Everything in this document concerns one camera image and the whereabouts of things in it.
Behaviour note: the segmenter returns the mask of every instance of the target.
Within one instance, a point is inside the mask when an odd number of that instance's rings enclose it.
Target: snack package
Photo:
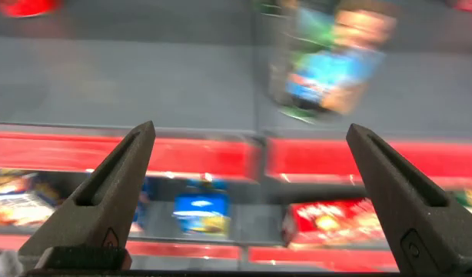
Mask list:
[[[291,204],[282,229],[292,249],[384,240],[369,199]]]
[[[270,93],[282,112],[311,122],[349,113],[384,57],[395,26],[388,0],[282,0]]]
[[[228,196],[221,193],[183,194],[176,198],[173,216],[187,234],[227,235]]]
[[[39,225],[61,202],[44,174],[0,169],[0,225]]]
[[[149,202],[154,200],[154,183],[145,177],[141,187],[141,193],[138,197],[137,208],[135,209],[134,219],[132,221],[130,232],[143,232],[147,218],[146,213]]]

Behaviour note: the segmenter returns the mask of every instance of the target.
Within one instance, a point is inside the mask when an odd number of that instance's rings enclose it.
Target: red object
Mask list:
[[[292,249],[384,239],[369,199],[291,204],[282,229]]]
[[[455,8],[467,12],[472,12],[472,0],[459,0],[458,3],[455,5]]]
[[[443,188],[472,188],[472,143],[390,142]],[[272,139],[268,174],[288,182],[361,183],[345,141]]]
[[[0,235],[1,250],[19,250],[29,235]],[[128,241],[130,255],[152,255],[201,259],[240,259],[241,250],[231,245]]]
[[[0,168],[90,172],[119,137],[0,132]],[[156,138],[148,175],[253,179],[255,147],[245,142]]]
[[[42,15],[58,7],[58,0],[0,0],[0,12],[21,18]]]
[[[270,265],[310,265],[337,272],[398,271],[389,251],[250,247],[248,260]]]

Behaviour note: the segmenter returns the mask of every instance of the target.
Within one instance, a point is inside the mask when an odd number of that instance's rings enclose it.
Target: red shelf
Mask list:
[[[472,144],[390,144],[438,185],[472,187]],[[351,150],[338,140],[272,139],[267,173],[287,182],[361,182]]]
[[[95,169],[120,137],[0,132],[0,168],[64,172]],[[253,179],[255,147],[245,142],[157,138],[148,175]]]
[[[395,258],[389,251],[308,249],[283,247],[250,247],[248,260],[269,265],[310,265],[336,272],[397,271]]]
[[[17,251],[29,235],[0,235],[0,249]],[[128,241],[130,255],[200,259],[241,259],[241,250],[231,245]]]

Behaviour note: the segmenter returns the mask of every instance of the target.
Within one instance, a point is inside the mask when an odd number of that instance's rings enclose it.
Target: red snack bag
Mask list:
[[[291,204],[283,233],[288,246],[294,249],[384,238],[369,199]]]

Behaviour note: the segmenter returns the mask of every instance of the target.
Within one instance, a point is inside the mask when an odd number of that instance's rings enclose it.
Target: gray surface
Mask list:
[[[175,257],[133,256],[131,269],[237,271],[239,270],[239,261],[233,259],[190,259]]]
[[[436,1],[403,3],[387,57],[359,106],[347,116],[323,115],[316,125],[281,114],[269,99],[271,38],[263,38],[256,59],[259,129],[320,136],[345,132],[355,122],[388,135],[472,138],[472,14]],[[263,20],[260,33],[277,19]]]
[[[0,122],[252,131],[250,6],[74,0],[0,16]]]

